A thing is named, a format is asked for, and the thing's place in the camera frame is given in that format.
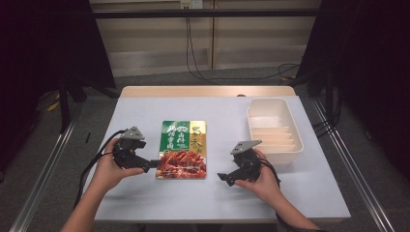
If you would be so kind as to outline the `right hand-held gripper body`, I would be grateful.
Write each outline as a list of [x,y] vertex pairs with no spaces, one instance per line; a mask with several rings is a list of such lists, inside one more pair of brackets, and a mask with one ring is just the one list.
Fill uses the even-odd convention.
[[225,181],[233,186],[237,180],[254,182],[258,179],[261,169],[259,156],[253,148],[260,144],[261,140],[239,141],[231,151],[234,162],[238,169],[225,175]]

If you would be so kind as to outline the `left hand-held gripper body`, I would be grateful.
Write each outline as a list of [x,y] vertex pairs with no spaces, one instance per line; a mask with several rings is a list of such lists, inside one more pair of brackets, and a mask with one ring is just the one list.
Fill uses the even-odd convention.
[[124,169],[141,168],[145,173],[151,168],[151,162],[138,156],[135,151],[145,147],[145,137],[138,127],[125,130],[113,148],[115,163]]

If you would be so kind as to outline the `green and red food packet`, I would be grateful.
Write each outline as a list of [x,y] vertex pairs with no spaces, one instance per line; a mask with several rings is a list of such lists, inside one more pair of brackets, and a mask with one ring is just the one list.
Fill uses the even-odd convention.
[[206,135],[205,121],[163,121],[156,177],[205,179]]

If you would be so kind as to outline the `white plastic bin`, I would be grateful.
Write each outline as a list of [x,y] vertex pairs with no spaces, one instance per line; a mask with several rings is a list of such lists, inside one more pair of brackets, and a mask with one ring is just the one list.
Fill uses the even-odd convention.
[[292,162],[304,144],[293,115],[284,99],[254,99],[247,110],[250,138],[261,140],[256,146],[275,164]]

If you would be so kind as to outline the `person's right hand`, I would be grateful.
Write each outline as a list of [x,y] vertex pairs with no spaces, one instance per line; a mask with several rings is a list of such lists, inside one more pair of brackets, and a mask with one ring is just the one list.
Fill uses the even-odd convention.
[[259,178],[256,181],[237,180],[235,184],[252,191],[258,198],[272,207],[275,207],[283,198],[274,173],[266,165],[261,167]]

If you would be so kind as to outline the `person's left hand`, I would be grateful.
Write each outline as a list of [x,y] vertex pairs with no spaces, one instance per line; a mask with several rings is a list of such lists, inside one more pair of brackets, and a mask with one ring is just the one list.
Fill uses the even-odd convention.
[[104,155],[99,158],[93,178],[89,184],[87,193],[105,195],[109,190],[116,187],[124,178],[140,175],[141,168],[120,168],[114,161],[112,152],[118,138],[111,139],[104,149]]

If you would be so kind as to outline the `light blue table mat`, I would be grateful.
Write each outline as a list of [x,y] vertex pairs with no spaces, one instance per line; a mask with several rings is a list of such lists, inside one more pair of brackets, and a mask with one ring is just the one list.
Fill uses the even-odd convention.
[[[282,193],[306,217],[340,221],[350,213],[332,170],[312,130],[300,99],[286,98],[304,143],[291,163],[278,165]],[[271,222],[274,211],[252,192],[231,187],[219,177],[236,165],[231,150],[250,138],[248,97],[122,98],[117,102],[108,134],[138,127],[146,146],[139,154],[153,160],[159,154],[165,120],[203,120],[207,124],[207,176],[204,179],[156,178],[153,171],[124,179],[110,190],[97,212],[99,221],[188,223]]]

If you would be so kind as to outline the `black metal stand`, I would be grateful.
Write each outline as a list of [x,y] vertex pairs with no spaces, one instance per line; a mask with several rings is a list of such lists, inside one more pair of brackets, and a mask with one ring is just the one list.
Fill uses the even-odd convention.
[[58,90],[62,116],[62,126],[60,129],[61,133],[64,133],[68,129],[69,124],[71,122],[68,96],[71,96],[75,102],[85,102],[87,99],[87,94],[83,90],[83,87],[91,87],[92,89],[112,99],[118,99],[120,97],[120,94],[116,90],[113,90],[112,88],[108,87],[103,87],[95,81],[91,81],[78,76],[62,76],[60,78]]

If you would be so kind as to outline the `wooden table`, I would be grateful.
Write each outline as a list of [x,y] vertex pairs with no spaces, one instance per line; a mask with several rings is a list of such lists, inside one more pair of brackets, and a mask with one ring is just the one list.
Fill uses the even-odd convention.
[[126,86],[121,98],[295,96],[289,86]]

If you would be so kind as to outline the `black curtain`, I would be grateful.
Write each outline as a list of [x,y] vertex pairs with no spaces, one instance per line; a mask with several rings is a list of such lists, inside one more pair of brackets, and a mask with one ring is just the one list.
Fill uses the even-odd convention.
[[0,0],[0,173],[35,124],[49,91],[116,86],[90,0]]
[[330,77],[410,181],[410,0],[322,0],[298,76]]

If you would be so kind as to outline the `black horizontal bar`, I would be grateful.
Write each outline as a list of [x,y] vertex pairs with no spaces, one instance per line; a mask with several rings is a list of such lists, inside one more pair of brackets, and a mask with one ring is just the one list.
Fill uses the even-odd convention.
[[168,18],[168,17],[254,17],[254,16],[318,16],[312,9],[205,9],[154,11],[93,11],[96,18]]

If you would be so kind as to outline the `metal floor rail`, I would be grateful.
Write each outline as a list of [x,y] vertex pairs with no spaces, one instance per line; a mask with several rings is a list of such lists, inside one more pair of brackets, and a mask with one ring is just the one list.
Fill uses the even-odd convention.
[[344,166],[346,167],[349,176],[355,184],[356,189],[361,195],[368,212],[375,222],[380,232],[395,232],[395,229],[390,222],[385,210],[381,206],[379,200],[369,187],[365,177],[363,176],[359,166],[354,161],[349,149],[340,136],[337,128],[328,122],[325,106],[320,100],[314,100],[313,105],[320,117],[321,122],[325,125],[327,134],[331,138],[339,156],[341,157]]
[[58,139],[44,165],[44,168],[30,191],[22,208],[20,209],[9,232],[26,232],[39,204],[44,196],[45,190],[50,182],[54,170],[65,151],[65,148],[72,136],[77,119],[79,118],[83,104],[81,103],[73,113],[73,118],[69,121],[67,128],[58,136]]

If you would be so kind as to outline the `white wall socket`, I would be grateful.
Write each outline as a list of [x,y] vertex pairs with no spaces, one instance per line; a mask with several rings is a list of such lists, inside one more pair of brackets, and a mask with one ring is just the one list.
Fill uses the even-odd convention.
[[203,0],[180,0],[182,10],[200,10],[203,8]]

